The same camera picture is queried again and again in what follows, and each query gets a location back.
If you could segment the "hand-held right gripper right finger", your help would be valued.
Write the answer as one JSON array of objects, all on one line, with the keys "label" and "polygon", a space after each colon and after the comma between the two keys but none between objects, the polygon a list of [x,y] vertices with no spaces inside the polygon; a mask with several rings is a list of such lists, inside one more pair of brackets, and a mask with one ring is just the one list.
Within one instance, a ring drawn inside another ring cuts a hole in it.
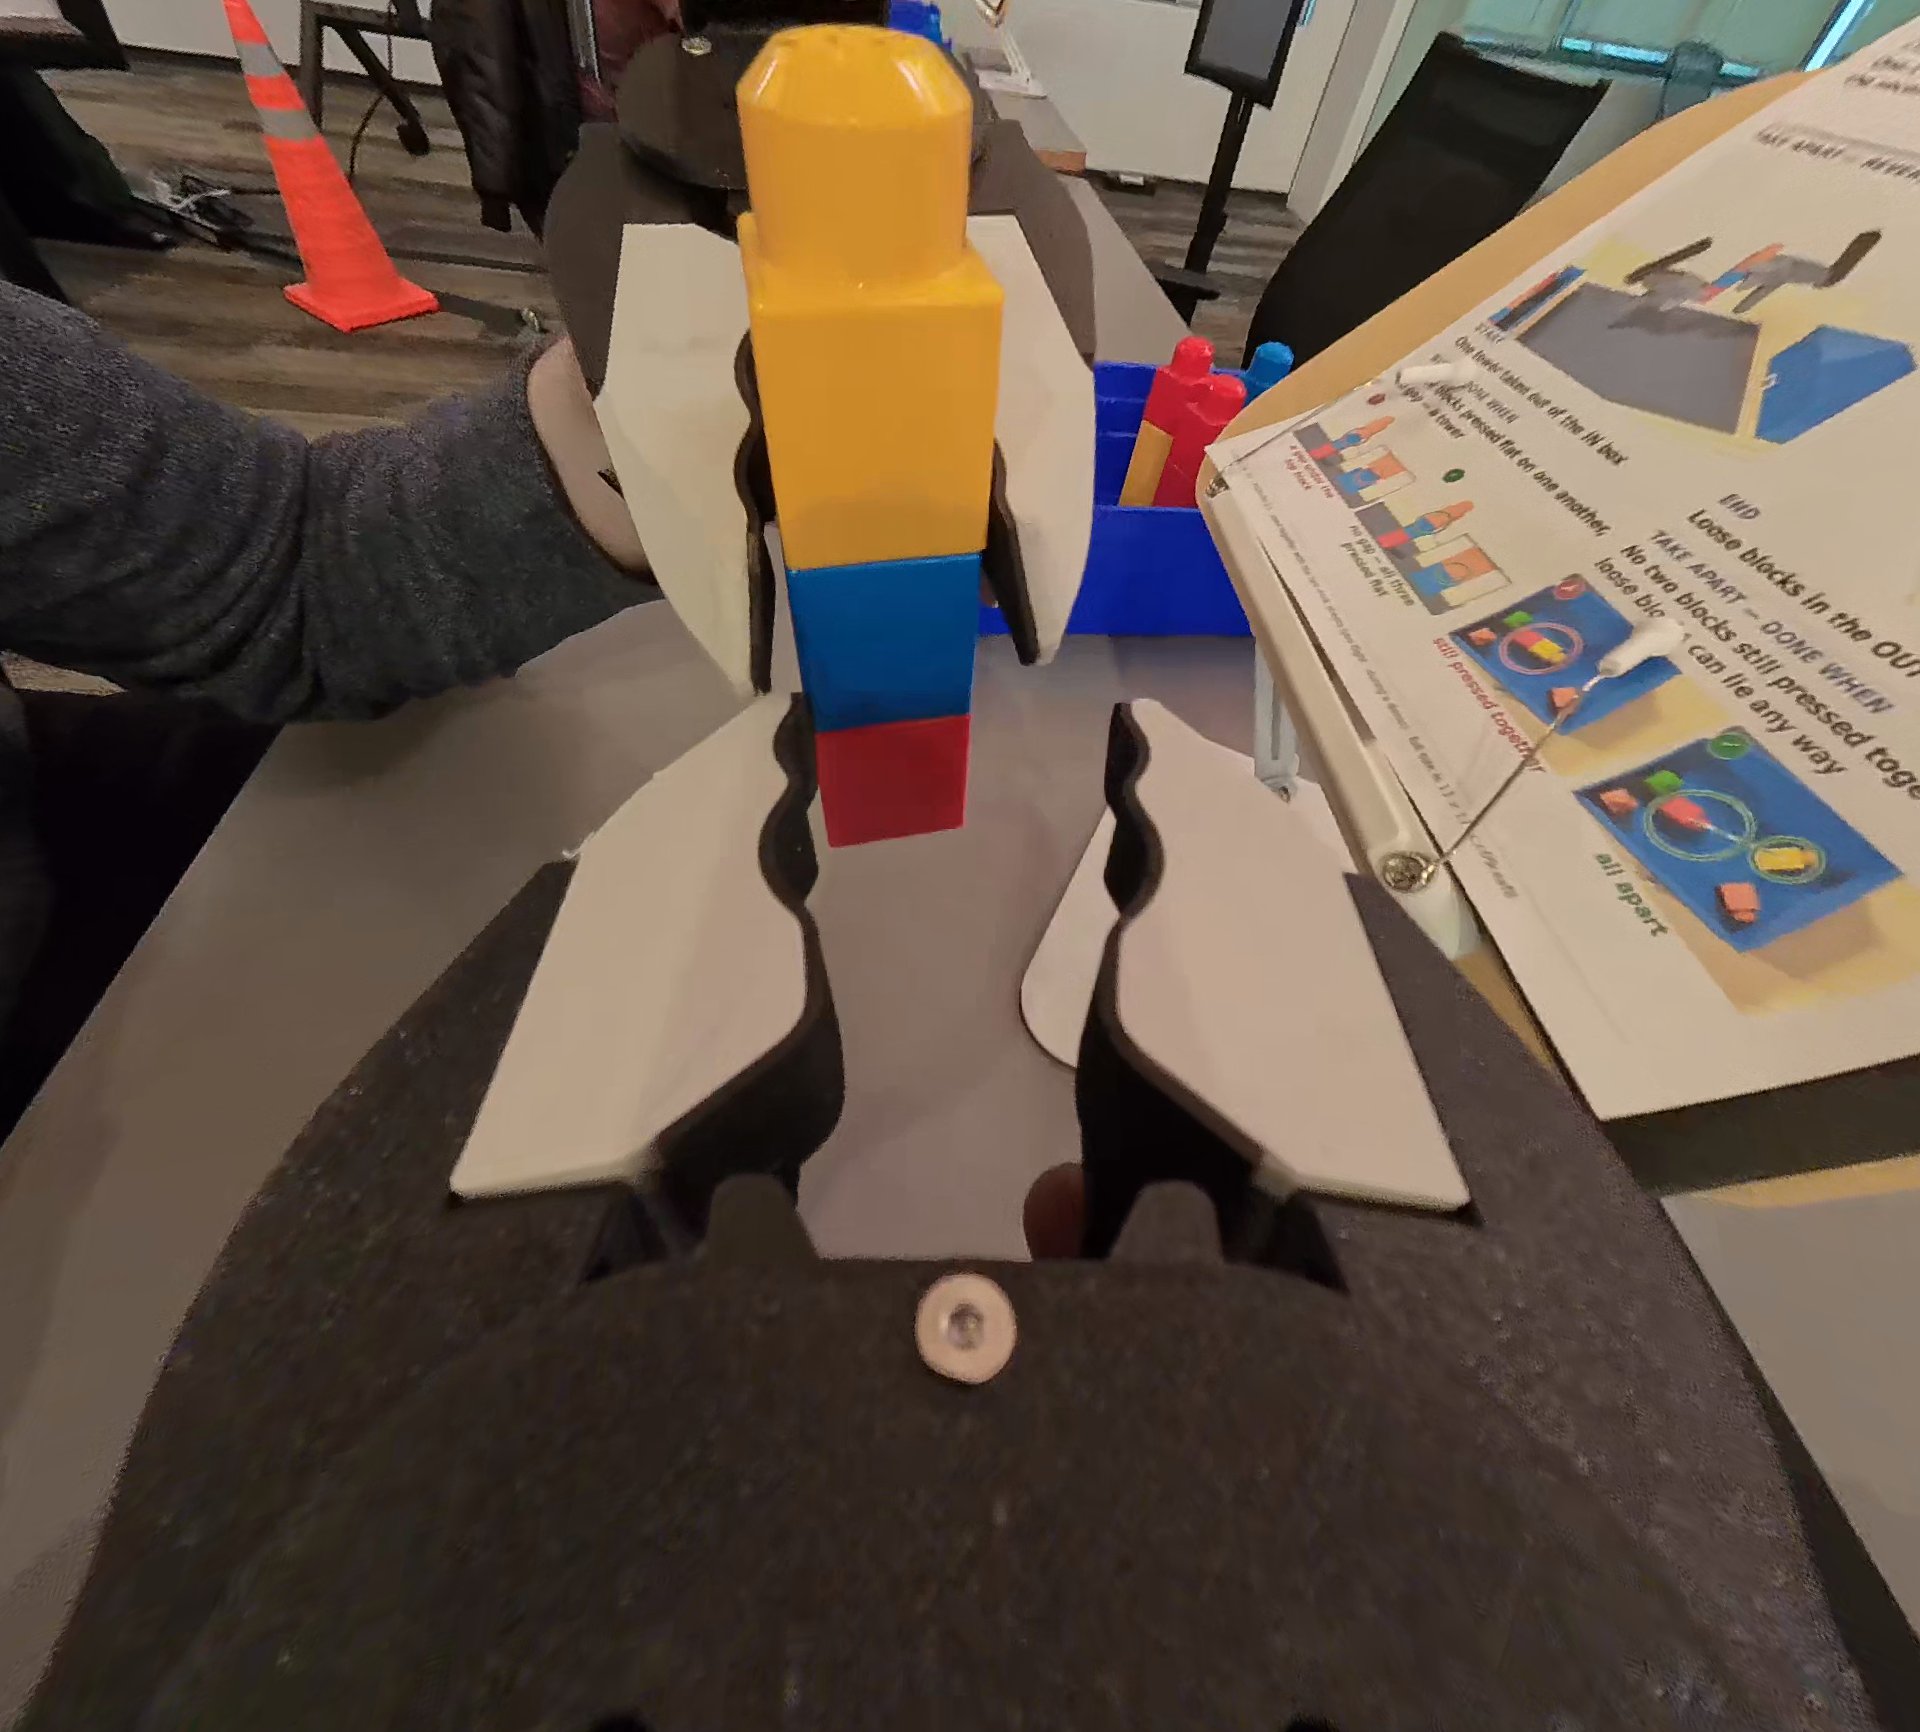
[{"label": "hand-held right gripper right finger", "polygon": [[1114,705],[1106,931],[1075,1066],[1082,1251],[1189,1185],[1257,1262],[1313,1199],[1473,1215],[1355,876],[1321,830],[1153,698]]}]

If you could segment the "black jacket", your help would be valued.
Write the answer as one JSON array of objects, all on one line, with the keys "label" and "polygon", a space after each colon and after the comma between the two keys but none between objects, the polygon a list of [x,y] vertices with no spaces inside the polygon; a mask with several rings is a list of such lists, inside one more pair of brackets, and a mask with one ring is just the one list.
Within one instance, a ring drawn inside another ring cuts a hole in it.
[{"label": "black jacket", "polygon": [[430,41],[483,223],[545,233],[582,124],[564,0],[430,0]]}]

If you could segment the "person's left hand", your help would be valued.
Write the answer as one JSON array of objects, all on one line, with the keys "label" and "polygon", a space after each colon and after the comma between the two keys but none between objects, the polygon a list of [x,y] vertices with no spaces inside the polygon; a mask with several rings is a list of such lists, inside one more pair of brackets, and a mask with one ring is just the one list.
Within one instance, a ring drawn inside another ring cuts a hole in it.
[{"label": "person's left hand", "polygon": [[547,463],[589,542],[614,567],[655,587],[656,574],[613,478],[613,452],[571,338],[558,336],[539,352],[525,394]]}]

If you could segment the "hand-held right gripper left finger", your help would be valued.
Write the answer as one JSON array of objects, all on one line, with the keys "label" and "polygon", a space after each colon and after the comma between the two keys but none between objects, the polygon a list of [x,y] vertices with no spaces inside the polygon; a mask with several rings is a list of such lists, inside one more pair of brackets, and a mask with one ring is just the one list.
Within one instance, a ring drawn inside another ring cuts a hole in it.
[{"label": "hand-held right gripper left finger", "polygon": [[733,1177],[798,1196],[846,1108],[814,794],[806,700],[760,695],[589,835],[453,1197],[621,1192],[683,1253]]}]

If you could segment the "person's torso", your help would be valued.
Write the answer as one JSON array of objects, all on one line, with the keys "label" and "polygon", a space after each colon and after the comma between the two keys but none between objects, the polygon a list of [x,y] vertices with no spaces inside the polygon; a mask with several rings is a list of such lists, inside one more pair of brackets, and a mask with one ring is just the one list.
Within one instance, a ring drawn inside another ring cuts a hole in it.
[{"label": "person's torso", "polygon": [[281,728],[204,700],[23,687],[42,913],[4,1014],[11,1136]]}]

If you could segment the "person's left forearm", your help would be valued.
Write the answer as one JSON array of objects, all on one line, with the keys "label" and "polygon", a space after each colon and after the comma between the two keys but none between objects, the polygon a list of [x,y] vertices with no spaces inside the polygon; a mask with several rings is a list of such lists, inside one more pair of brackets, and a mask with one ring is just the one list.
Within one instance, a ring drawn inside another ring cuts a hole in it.
[{"label": "person's left forearm", "polygon": [[373,718],[656,601],[568,510],[536,357],[312,439],[4,286],[4,652],[255,722]]}]

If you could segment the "red toy block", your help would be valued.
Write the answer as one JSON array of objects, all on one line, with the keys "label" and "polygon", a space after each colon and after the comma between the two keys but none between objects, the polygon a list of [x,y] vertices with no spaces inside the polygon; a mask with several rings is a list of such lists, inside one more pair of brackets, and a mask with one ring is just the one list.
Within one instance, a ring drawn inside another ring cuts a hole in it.
[{"label": "red toy block", "polygon": [[1182,338],[1170,360],[1154,371],[1142,417],[1179,430],[1179,448],[1166,469],[1166,478],[1179,476],[1176,510],[1196,505],[1198,467],[1245,406],[1239,371],[1218,370],[1215,346],[1203,336]]},{"label": "red toy block", "polygon": [[814,762],[837,850],[961,830],[969,810],[969,711],[819,731]]}]

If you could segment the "orange traffic cone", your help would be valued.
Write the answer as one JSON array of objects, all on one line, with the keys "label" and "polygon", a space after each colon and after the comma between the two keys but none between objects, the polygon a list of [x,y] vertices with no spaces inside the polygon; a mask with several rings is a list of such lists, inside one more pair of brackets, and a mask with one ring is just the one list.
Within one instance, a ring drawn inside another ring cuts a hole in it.
[{"label": "orange traffic cone", "polygon": [[339,331],[438,313],[438,298],[389,256],[251,0],[220,3],[298,248],[289,302]]}]

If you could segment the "black chair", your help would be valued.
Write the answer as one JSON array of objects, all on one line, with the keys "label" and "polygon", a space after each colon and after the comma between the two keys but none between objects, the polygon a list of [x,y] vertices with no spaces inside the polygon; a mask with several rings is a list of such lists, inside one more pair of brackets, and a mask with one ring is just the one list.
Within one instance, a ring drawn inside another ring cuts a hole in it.
[{"label": "black chair", "polygon": [[1542,188],[1609,86],[1507,63],[1441,32],[1254,305],[1242,364],[1297,366],[1383,313]]}]

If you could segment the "instruction sheet on board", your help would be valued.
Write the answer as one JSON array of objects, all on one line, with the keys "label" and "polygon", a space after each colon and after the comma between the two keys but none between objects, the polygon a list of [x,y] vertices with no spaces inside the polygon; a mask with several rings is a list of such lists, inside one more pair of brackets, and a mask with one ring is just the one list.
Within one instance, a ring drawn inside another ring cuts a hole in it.
[{"label": "instruction sheet on board", "polygon": [[1601,1130],[1661,1197],[1890,1164],[1919,1150],[1919,1058],[1602,1119]]}]

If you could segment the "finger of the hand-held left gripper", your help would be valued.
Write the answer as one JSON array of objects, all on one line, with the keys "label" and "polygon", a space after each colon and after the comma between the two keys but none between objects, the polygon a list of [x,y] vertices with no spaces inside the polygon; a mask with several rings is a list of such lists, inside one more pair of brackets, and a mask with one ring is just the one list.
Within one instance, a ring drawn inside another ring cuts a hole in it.
[{"label": "finger of the hand-held left gripper", "polygon": [[733,239],[697,223],[626,223],[594,412],[645,562],[740,695],[772,686],[762,511],[742,481],[755,421],[737,364],[751,336]]},{"label": "finger of the hand-held left gripper", "polygon": [[1092,366],[1016,215],[972,214],[972,248],[1002,289],[986,576],[1025,664],[1053,664],[1092,548]]}]

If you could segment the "printed instruction sheet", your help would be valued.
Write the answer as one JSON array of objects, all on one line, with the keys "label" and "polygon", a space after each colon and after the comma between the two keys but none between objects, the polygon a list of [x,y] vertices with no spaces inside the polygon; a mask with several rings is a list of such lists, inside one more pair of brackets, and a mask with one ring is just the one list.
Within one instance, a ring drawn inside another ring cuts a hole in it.
[{"label": "printed instruction sheet", "polygon": [[1916,1062],[1919,36],[1656,124],[1297,370],[1204,510],[1599,1119]]}]

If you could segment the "grey desk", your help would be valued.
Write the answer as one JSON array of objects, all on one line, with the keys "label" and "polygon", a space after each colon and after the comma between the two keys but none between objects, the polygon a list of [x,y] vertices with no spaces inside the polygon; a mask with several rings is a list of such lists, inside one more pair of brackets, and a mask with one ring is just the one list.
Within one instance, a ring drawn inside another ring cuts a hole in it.
[{"label": "grey desk", "polygon": [[[1251,745],[1247,640],[1070,640],[978,680],[969,825],[829,864],[844,1127],[827,1249],[1009,1253],[1075,1144],[1019,984],[1101,810],[1117,700]],[[4,1726],[85,1584],[143,1403],[327,1095],[549,860],[735,713],[655,603],[510,680],[276,739],[4,1144]],[[1916,1624],[1916,1153],[1664,1196],[1843,1510],[1843,1576]]]}]

